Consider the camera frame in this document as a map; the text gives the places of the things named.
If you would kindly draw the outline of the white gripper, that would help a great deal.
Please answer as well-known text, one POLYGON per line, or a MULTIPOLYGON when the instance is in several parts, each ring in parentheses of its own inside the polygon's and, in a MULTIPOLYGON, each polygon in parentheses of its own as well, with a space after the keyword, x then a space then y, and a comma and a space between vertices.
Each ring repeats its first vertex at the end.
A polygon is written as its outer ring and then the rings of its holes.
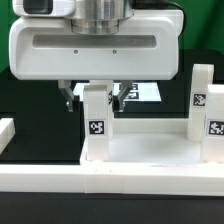
POLYGON ((170 80, 179 65, 178 10, 137 10, 112 35, 72 31, 65 18, 22 16, 9 32, 9 64, 20 80, 59 80, 69 112, 79 109, 74 80, 123 80, 113 111, 124 109, 129 80, 170 80))

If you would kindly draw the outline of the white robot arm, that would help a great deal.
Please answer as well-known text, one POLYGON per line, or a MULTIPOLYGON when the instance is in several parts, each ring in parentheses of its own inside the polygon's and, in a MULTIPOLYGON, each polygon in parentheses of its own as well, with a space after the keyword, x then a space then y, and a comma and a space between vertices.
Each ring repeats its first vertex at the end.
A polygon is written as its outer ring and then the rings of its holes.
POLYGON ((179 65, 184 9, 171 0, 12 0, 9 65, 20 80, 56 80, 74 107, 74 80, 170 80, 179 65))

